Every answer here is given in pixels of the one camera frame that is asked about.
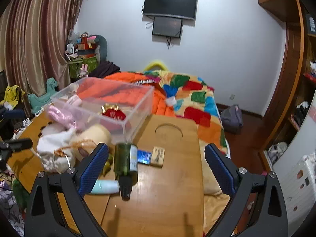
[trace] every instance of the clear plastic box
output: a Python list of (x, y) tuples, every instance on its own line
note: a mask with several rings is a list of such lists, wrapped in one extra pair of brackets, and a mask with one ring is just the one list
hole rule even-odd
[[(80, 107), (66, 103), (77, 94), (83, 101)], [(70, 84), (51, 97), (54, 106), (66, 109), (83, 130), (100, 123), (112, 135), (112, 143), (132, 141), (145, 118), (151, 114), (154, 87), (134, 85), (121, 81), (87, 77)], [(118, 104), (126, 118), (116, 120), (102, 115), (105, 103)]]

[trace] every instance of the small black monitor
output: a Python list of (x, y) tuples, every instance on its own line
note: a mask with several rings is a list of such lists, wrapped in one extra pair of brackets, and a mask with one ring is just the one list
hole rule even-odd
[(195, 19), (197, 0), (145, 0), (143, 15)]
[(155, 17), (153, 35), (180, 38), (182, 20), (169, 17)]

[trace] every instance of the table top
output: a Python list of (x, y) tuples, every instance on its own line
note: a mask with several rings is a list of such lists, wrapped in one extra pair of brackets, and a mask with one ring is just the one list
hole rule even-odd
[[(40, 128), (49, 119), (42, 113), (23, 132), (34, 148)], [(139, 149), (152, 151), (154, 146), (165, 149), (163, 167), (138, 165), (138, 182), (131, 199), (122, 201), (118, 195), (85, 195), (97, 222), (109, 236), (202, 236), (203, 179), (200, 150), (195, 122), (182, 118), (149, 116), (133, 143)], [(42, 165), (30, 150), (14, 153), (8, 164), (16, 177), (31, 191)], [(114, 177), (113, 172), (106, 179)], [(63, 194), (58, 198), (69, 227), (78, 229)]]

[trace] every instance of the gray backpack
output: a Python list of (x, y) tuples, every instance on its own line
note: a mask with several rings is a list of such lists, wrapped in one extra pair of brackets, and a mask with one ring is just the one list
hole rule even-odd
[(224, 130), (231, 133), (239, 133), (242, 126), (241, 109), (238, 105), (230, 106), (221, 113)]

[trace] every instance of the striped curtain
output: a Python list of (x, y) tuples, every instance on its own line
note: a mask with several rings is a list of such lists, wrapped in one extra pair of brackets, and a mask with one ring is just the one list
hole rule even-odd
[[(60, 89), (70, 84), (65, 45), (82, 0), (12, 0), (0, 18), (0, 69), (9, 85), (26, 93), (46, 93), (54, 77)], [(27, 95), (26, 113), (30, 115)]]

